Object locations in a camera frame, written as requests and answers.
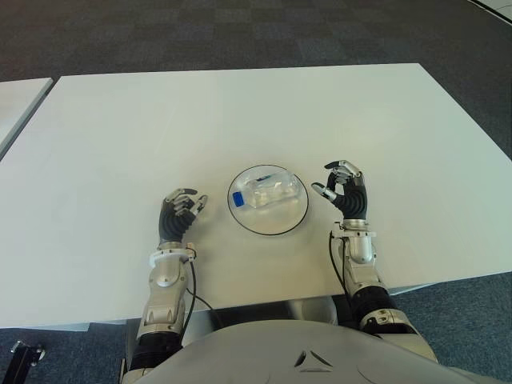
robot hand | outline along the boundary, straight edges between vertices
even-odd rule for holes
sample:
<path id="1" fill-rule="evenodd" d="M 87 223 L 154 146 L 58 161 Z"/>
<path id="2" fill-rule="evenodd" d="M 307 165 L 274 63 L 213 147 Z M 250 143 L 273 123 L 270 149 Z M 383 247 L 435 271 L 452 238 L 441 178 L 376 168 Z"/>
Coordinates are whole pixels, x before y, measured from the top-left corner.
<path id="1" fill-rule="evenodd" d="M 319 182 L 311 184 L 313 190 L 328 199 L 342 213 L 344 219 L 366 220 L 366 188 L 362 172 L 347 160 L 330 162 L 325 166 L 330 170 L 327 186 Z M 336 193 L 336 184 L 343 188 L 343 194 Z"/>
<path id="2" fill-rule="evenodd" d="M 199 212 L 205 207 L 208 197 L 204 194 L 194 202 L 189 194 L 196 190 L 179 188 L 166 196 L 160 209 L 158 232 L 160 244 L 164 242 L 182 242 L 183 235 L 189 229 Z"/>

dark carpet tile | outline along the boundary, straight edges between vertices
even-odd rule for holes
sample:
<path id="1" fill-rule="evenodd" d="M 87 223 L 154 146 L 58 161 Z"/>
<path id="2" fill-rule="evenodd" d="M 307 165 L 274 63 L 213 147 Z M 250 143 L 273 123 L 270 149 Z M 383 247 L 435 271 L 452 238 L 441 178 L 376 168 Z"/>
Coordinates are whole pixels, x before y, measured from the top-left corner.
<path id="1" fill-rule="evenodd" d="M 416 62 L 422 54 L 418 42 L 412 42 L 408 38 L 379 38 L 377 41 L 396 62 Z"/>
<path id="2" fill-rule="evenodd" d="M 109 42 L 125 42 L 130 39 L 134 26 L 115 24 L 113 26 L 96 26 L 93 28 L 86 38 L 93 44 L 109 43 Z"/>
<path id="3" fill-rule="evenodd" d="M 31 26 L 20 29 L 5 28 L 0 30 L 0 46 L 9 48 L 43 46 L 58 34 L 56 26 Z"/>
<path id="4" fill-rule="evenodd" d="M 250 0 L 250 7 L 259 10 L 279 10 L 283 8 L 282 0 Z"/>
<path id="5" fill-rule="evenodd" d="M 390 60 L 390 56 L 372 39 L 344 40 L 342 49 L 350 64 L 382 64 Z"/>
<path id="6" fill-rule="evenodd" d="M 179 11 L 180 22 L 192 22 L 196 24 L 215 22 L 215 10 L 211 9 L 182 9 Z"/>
<path id="7" fill-rule="evenodd" d="M 348 8 L 325 8 L 319 9 L 318 12 L 320 12 L 325 22 L 360 22 L 354 19 L 352 10 Z"/>
<path id="8" fill-rule="evenodd" d="M 215 0 L 184 0 L 182 7 L 214 9 L 215 5 L 216 5 Z"/>
<path id="9" fill-rule="evenodd" d="M 411 41 L 416 39 L 421 40 L 437 40 L 442 38 L 442 34 L 439 30 L 426 26 L 425 24 L 417 23 L 401 23 L 396 25 L 397 28 L 402 29 L 402 37 L 408 38 Z"/>
<path id="10" fill-rule="evenodd" d="M 313 0 L 313 5 L 319 10 L 339 10 L 347 8 L 343 0 Z"/>
<path id="11" fill-rule="evenodd" d="M 253 24 L 253 32 L 256 39 L 288 39 L 294 36 L 291 27 L 281 22 Z"/>
<path id="12" fill-rule="evenodd" d="M 111 11 L 106 12 L 105 15 L 100 20 L 100 23 L 96 23 L 97 18 L 94 17 L 94 25 L 101 24 L 101 25 L 113 25 L 113 24 L 131 24 L 138 20 L 140 11 L 128 11 L 128 10 L 120 10 L 120 11 Z"/>
<path id="13" fill-rule="evenodd" d="M 166 52 L 166 41 L 128 42 L 120 45 L 114 58 L 118 62 L 140 62 L 157 65 Z"/>
<path id="14" fill-rule="evenodd" d="M 403 28 L 397 25 L 395 22 L 365 22 L 365 28 L 370 32 L 373 39 L 377 38 L 403 38 L 406 36 L 406 32 Z"/>
<path id="15" fill-rule="evenodd" d="M 174 26 L 174 32 L 170 35 L 171 40 L 194 41 L 211 40 L 214 37 L 213 24 L 193 24 L 180 22 Z"/>
<path id="16" fill-rule="evenodd" d="M 156 9 L 156 10 L 168 10 L 181 8 L 185 0 L 135 0 L 139 4 L 139 9 Z"/>
<path id="17" fill-rule="evenodd" d="M 171 24 L 152 24 L 150 26 L 136 26 L 131 33 L 126 36 L 128 41 L 151 41 L 158 37 L 159 39 L 170 40 L 178 28 L 178 23 Z"/>
<path id="18" fill-rule="evenodd" d="M 95 28 L 96 26 L 104 26 L 107 24 L 127 24 L 133 19 L 134 14 L 91 14 L 88 12 L 73 14 L 59 26 L 61 30 L 86 30 Z"/>
<path id="19" fill-rule="evenodd" d="M 99 73 L 114 72 L 118 62 L 112 59 L 119 52 L 118 43 L 84 44 L 76 49 L 64 62 L 68 74 L 81 74 L 84 64 L 88 68 L 96 68 Z"/>
<path id="20" fill-rule="evenodd" d="M 172 63 L 172 61 L 176 61 L 179 65 L 184 62 L 204 63 L 210 62 L 212 57 L 213 48 L 210 40 L 170 41 L 166 44 L 166 52 L 162 62 Z"/>
<path id="21" fill-rule="evenodd" d="M 215 11 L 216 22 L 250 22 L 251 12 L 249 9 L 227 8 Z"/>
<path id="22" fill-rule="evenodd" d="M 373 37 L 362 22 L 330 22 L 329 27 L 333 36 L 341 40 L 360 40 Z"/>
<path id="23" fill-rule="evenodd" d="M 254 41 L 246 38 L 215 39 L 212 66 L 215 69 L 226 69 L 226 63 L 234 62 L 240 68 L 258 66 L 258 54 Z"/>
<path id="24" fill-rule="evenodd" d="M 354 9 L 354 15 L 357 20 L 362 22 L 392 22 L 393 19 L 384 10 L 375 8 Z"/>
<path id="25" fill-rule="evenodd" d="M 315 8 L 289 8 L 285 11 L 286 21 L 294 23 L 320 23 L 322 14 Z"/>
<path id="26" fill-rule="evenodd" d="M 185 62 L 177 62 L 176 60 L 171 60 L 169 62 L 161 62 L 158 70 L 180 70 L 180 71 L 188 71 L 188 70 L 209 70 L 211 68 L 210 61 L 208 62 L 195 62 L 195 61 L 185 61 Z"/>
<path id="27" fill-rule="evenodd" d="M 279 8 L 252 9 L 250 14 L 253 22 L 283 22 L 285 20 L 284 10 Z"/>
<path id="28" fill-rule="evenodd" d="M 301 60 L 301 51 L 295 40 L 258 40 L 254 44 L 259 62 L 276 62 L 278 60 Z"/>
<path id="29" fill-rule="evenodd" d="M 152 26 L 155 24 L 172 24 L 178 21 L 178 9 L 145 10 L 140 13 L 136 23 L 139 26 Z"/>
<path id="30" fill-rule="evenodd" d="M 215 0 L 215 6 L 217 9 L 244 9 L 250 8 L 250 0 Z"/>
<path id="31" fill-rule="evenodd" d="M 313 0 L 281 0 L 285 8 L 313 8 Z"/>
<path id="32" fill-rule="evenodd" d="M 253 28 L 246 22 L 223 23 L 215 25 L 215 40 L 253 40 Z"/>
<path id="33" fill-rule="evenodd" d="M 347 57 L 336 38 L 304 38 L 298 40 L 298 46 L 304 59 L 313 62 L 323 59 L 342 60 Z"/>
<path id="34" fill-rule="evenodd" d="M 330 38 L 333 35 L 329 26 L 324 22 L 309 24 L 293 24 L 291 27 L 296 39 Z"/>

black cable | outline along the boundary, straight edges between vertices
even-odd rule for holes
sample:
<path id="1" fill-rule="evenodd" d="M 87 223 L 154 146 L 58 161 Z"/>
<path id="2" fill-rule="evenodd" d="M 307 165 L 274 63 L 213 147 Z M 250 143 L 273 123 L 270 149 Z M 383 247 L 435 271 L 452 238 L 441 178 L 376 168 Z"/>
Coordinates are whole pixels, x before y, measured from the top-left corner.
<path id="1" fill-rule="evenodd" d="M 188 327 L 188 325 L 189 325 L 190 316 L 192 316 L 192 311 L 194 310 L 195 298 L 197 297 L 197 296 L 196 296 L 196 293 L 197 293 L 197 282 L 196 282 L 196 279 L 195 279 L 195 268 L 194 268 L 194 263 L 193 263 L 193 262 L 190 262 L 189 264 L 190 264 L 190 270 L 192 271 L 192 281 L 194 282 L 194 288 L 193 288 L 193 293 L 192 293 L 192 303 L 190 304 L 189 313 L 188 313 L 188 315 L 186 316 L 185 323 L 183 324 L 182 334 L 181 334 L 181 335 L 180 335 L 180 337 L 179 337 L 179 343 L 180 343 L 180 345 L 182 344 L 183 336 L 185 336 L 186 328 L 187 328 L 187 327 Z"/>
<path id="2" fill-rule="evenodd" d="M 338 280 L 339 280 L 340 284 L 342 285 L 343 292 L 345 294 L 346 303 L 348 304 L 349 308 L 352 308 L 352 306 L 350 305 L 349 293 L 348 293 L 348 291 L 346 290 L 346 287 L 345 287 L 345 240 L 342 239 L 342 241 L 343 241 L 343 254 L 342 254 L 342 269 L 343 269 L 342 275 L 343 275 L 343 278 L 342 278 L 339 275 L 338 268 L 336 268 L 336 264 L 334 263 L 333 247 L 332 247 L 333 238 L 334 238 L 334 236 L 333 236 L 333 233 L 331 231 L 331 232 L 329 232 L 329 256 L 330 256 L 330 262 L 332 263 L 333 268 L 334 268 L 334 272 L 336 272 L 336 276 L 338 276 Z"/>
<path id="3" fill-rule="evenodd" d="M 188 288 L 186 289 L 186 291 L 189 294 L 194 296 L 194 294 L 192 292 L 190 292 L 190 290 Z M 208 302 L 201 296 L 195 295 L 195 298 L 197 300 L 199 300 L 200 302 L 202 302 L 205 306 L 207 306 L 210 309 L 210 312 L 213 314 L 213 316 L 215 316 L 215 320 L 217 320 L 218 328 L 219 329 L 224 328 L 224 323 L 222 322 L 221 317 L 218 315 L 218 312 L 210 304 L 208 304 Z"/>

silver arm joint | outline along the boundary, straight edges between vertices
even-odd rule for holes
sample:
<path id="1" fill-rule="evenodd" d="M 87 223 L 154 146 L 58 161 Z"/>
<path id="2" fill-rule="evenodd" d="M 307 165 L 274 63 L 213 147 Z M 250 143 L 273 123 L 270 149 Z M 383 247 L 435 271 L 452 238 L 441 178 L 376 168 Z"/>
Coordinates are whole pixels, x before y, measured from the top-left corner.
<path id="1" fill-rule="evenodd" d="M 188 277 L 185 263 L 193 259 L 193 245 L 165 242 L 150 257 L 150 297 L 144 308 L 137 338 L 153 332 L 182 332 Z"/>
<path id="2" fill-rule="evenodd" d="M 349 296 L 368 286 L 386 288 L 375 269 L 377 254 L 371 243 L 375 232 L 369 231 L 365 220 L 344 220 L 336 222 L 332 230 L 333 237 L 340 240 L 338 255 L 334 262 L 343 278 Z"/>
<path id="3" fill-rule="evenodd" d="M 426 342 L 418 330 L 414 328 L 406 314 L 401 310 L 386 309 L 370 312 L 361 320 L 359 327 L 362 329 L 370 321 L 375 321 L 380 326 L 389 324 L 403 324 L 404 326 L 408 326 L 414 331 L 414 333 L 377 334 L 377 336 L 387 342 L 395 344 L 396 346 L 400 346 L 401 348 L 405 348 L 411 352 L 419 354 L 424 358 L 428 358 L 435 362 L 438 361 L 435 353 L 432 351 L 432 348 L 430 348 L 429 343 Z"/>

small object in container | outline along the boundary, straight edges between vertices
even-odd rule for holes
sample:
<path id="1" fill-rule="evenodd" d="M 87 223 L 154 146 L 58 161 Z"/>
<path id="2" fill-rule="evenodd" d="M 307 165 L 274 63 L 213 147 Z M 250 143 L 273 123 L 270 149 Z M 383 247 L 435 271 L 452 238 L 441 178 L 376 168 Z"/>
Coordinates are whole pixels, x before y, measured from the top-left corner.
<path id="1" fill-rule="evenodd" d="M 232 198 L 236 207 L 244 205 L 259 208 L 274 202 L 296 198 L 301 192 L 302 184 L 288 170 L 280 170 L 255 180 L 249 180 L 244 186 L 233 192 Z"/>
<path id="2" fill-rule="evenodd" d="M 304 183 L 295 174 L 294 178 L 298 180 L 299 185 L 299 192 L 296 197 L 285 198 L 259 208 L 253 208 L 246 201 L 240 207 L 235 204 L 233 194 L 240 192 L 240 195 L 235 195 L 236 199 L 240 199 L 240 197 L 245 199 L 244 191 L 249 181 L 266 178 L 269 175 L 283 171 L 286 171 L 286 169 L 281 166 L 252 166 L 234 178 L 227 191 L 227 205 L 238 224 L 256 234 L 264 235 L 284 234 L 300 224 L 306 216 L 309 204 Z"/>

